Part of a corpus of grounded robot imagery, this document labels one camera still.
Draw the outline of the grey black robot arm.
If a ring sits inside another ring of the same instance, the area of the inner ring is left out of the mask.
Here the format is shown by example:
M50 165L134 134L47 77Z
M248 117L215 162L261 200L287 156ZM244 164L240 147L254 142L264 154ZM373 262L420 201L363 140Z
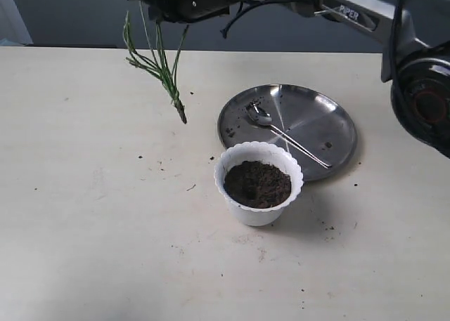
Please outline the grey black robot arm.
M381 79L390 82L399 123L420 142L449 154L448 0L138 0L152 20L192 24L229 13L279 4L321 16L382 45Z

